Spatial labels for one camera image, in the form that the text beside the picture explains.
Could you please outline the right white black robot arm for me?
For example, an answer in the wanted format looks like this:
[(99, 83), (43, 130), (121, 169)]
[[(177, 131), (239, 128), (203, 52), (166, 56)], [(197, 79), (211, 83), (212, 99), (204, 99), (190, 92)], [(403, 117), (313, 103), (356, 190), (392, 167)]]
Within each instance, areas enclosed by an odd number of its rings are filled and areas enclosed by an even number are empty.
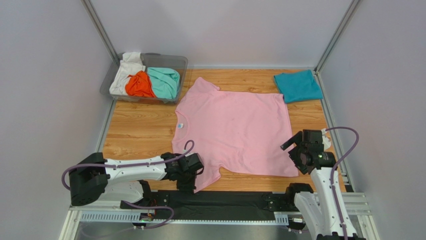
[(344, 205), (339, 185), (337, 160), (325, 148), (325, 131), (304, 129), (281, 145), (288, 150), (295, 167), (310, 175), (315, 188), (307, 183), (291, 183), (286, 195), (301, 213), (314, 240), (359, 240)]

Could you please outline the pink t shirt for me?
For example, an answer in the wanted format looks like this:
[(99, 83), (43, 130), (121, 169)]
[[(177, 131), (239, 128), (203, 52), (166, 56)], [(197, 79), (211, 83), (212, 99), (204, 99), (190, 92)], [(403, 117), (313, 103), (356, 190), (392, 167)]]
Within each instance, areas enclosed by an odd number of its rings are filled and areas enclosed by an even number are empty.
[(299, 175), (288, 152), (281, 149), (293, 135), (282, 94), (222, 91), (197, 78), (175, 114), (172, 150), (183, 153), (192, 140), (204, 166), (195, 180), (196, 191), (218, 181), (222, 168), (260, 176)]

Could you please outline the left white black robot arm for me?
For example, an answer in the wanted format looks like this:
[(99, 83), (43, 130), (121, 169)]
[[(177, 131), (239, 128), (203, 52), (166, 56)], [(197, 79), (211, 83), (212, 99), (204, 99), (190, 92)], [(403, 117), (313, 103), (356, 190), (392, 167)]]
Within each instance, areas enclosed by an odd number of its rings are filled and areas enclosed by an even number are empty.
[(195, 179), (204, 171), (198, 153), (166, 152), (147, 159), (114, 160), (95, 152), (65, 171), (69, 178), (71, 205), (102, 202), (149, 203), (147, 180), (175, 181), (178, 190), (194, 192)]

